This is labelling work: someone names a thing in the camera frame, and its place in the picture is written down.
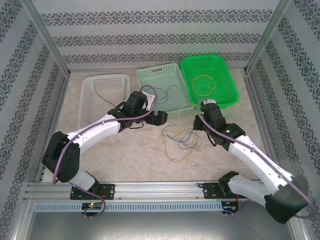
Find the plastic basket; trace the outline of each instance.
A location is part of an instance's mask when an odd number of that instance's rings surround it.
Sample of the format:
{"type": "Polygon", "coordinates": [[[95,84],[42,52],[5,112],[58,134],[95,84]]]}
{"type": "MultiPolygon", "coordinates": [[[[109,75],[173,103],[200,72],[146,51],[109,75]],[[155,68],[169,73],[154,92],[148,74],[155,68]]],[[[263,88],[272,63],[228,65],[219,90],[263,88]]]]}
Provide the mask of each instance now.
{"type": "Polygon", "coordinates": [[[224,59],[218,55],[196,55],[182,59],[181,69],[190,101],[214,99],[221,108],[235,104],[239,93],[224,59]]]}
{"type": "Polygon", "coordinates": [[[125,74],[87,77],[82,82],[78,129],[101,119],[130,95],[130,79],[125,74]]]}
{"type": "MultiPolygon", "coordinates": [[[[155,111],[164,111],[168,118],[187,115],[192,112],[193,106],[189,104],[189,96],[184,78],[181,74],[178,64],[171,63],[161,66],[154,66],[136,71],[140,86],[151,85],[156,88],[158,93],[158,102],[155,111]]],[[[148,94],[153,91],[144,89],[148,94]]]]}

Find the damask wallpaper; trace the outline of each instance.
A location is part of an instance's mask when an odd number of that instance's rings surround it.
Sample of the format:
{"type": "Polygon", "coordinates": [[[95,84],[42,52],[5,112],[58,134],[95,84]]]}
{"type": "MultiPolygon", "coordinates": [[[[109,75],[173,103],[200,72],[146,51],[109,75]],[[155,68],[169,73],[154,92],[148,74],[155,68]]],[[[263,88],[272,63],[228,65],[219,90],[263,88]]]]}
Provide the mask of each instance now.
{"type": "Polygon", "coordinates": [[[65,77],[18,0],[0,0],[0,240],[33,182],[65,77]]]}
{"type": "MultiPolygon", "coordinates": [[[[293,0],[251,72],[277,161],[320,201],[320,0],[293,0]]],[[[320,239],[320,214],[306,220],[320,239]]]]}
{"type": "Polygon", "coordinates": [[[71,70],[218,54],[245,67],[279,0],[34,0],[71,70]]]}

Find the floor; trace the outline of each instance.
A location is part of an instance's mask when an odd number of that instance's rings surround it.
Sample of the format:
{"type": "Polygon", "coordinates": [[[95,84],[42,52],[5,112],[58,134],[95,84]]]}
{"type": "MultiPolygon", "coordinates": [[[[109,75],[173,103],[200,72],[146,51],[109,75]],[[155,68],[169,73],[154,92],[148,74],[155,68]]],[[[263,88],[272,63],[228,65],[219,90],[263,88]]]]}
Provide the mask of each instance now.
{"type": "MultiPolygon", "coordinates": [[[[111,72],[71,73],[63,107],[56,131],[67,134],[77,130],[78,108],[82,81],[91,76],[110,74],[111,72]]],[[[120,72],[130,78],[131,91],[139,90],[135,71],[120,72]]],[[[239,92],[239,101],[222,109],[228,123],[238,124],[252,141],[260,148],[263,143],[250,104],[242,73],[239,69],[230,69],[233,81],[239,92]]],[[[174,132],[192,128],[196,111],[179,118],[170,119],[176,127],[174,132]]],[[[148,181],[207,181],[218,180],[233,170],[249,179],[257,176],[237,157],[221,146],[213,147],[204,132],[198,132],[202,145],[190,150],[181,150],[176,142],[166,140],[165,153],[163,126],[145,124],[141,129],[126,129],[123,132],[105,138],[89,148],[80,158],[80,167],[95,176],[100,182],[148,182],[148,181]]],[[[51,182],[53,174],[46,169],[43,182],[51,182]]]]}

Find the white robotic arm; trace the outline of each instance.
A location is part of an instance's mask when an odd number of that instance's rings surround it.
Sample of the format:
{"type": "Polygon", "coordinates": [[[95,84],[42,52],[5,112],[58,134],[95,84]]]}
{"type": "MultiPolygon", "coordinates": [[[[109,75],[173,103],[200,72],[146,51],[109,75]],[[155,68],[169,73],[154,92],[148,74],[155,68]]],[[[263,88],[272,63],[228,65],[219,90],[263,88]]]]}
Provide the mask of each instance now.
{"type": "Polygon", "coordinates": [[[246,179],[237,172],[231,171],[219,179],[219,188],[224,195],[232,193],[245,196],[264,206],[268,213],[280,223],[285,223],[308,205],[307,201],[291,186],[294,185],[307,195],[309,189],[307,180],[302,176],[294,177],[282,169],[258,149],[238,125],[226,123],[215,101],[204,101],[201,106],[201,116],[206,124],[199,115],[196,115],[193,129],[205,131],[214,146],[221,145],[237,156],[263,182],[261,184],[246,179]]]}
{"type": "Polygon", "coordinates": [[[166,123],[167,113],[158,111],[155,115],[155,112],[150,110],[154,98],[155,96],[144,91],[134,91],[130,94],[127,102],[120,103],[100,120],[89,126],[68,134],[56,132],[51,137],[42,163],[52,173],[57,168],[56,177],[62,183],[69,182],[80,189],[95,194],[99,190],[99,182],[87,171],[79,168],[80,156],[102,139],[131,127],[133,123],[146,122],[156,126],[166,123]]]}

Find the light green plastic basket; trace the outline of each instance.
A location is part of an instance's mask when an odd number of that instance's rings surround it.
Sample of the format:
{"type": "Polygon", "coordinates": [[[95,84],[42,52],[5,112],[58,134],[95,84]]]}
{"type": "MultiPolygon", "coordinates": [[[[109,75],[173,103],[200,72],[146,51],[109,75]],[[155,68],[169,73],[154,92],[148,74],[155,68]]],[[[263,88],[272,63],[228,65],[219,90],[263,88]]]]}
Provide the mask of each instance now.
{"type": "Polygon", "coordinates": [[[239,94],[224,59],[218,55],[188,56],[181,70],[190,101],[214,99],[220,108],[235,104],[239,94]]]}
{"type": "MultiPolygon", "coordinates": [[[[179,116],[187,115],[192,112],[194,107],[189,104],[190,99],[188,91],[178,64],[171,63],[140,69],[136,71],[136,75],[138,77],[140,87],[143,85],[150,85],[156,88],[158,98],[160,99],[158,100],[158,104],[155,108],[156,112],[164,111],[168,114],[168,118],[176,118],[178,116],[178,112],[179,116]],[[168,98],[165,97],[166,94],[163,90],[167,91],[168,98]]],[[[147,94],[154,94],[150,88],[144,91],[147,94]]]]}

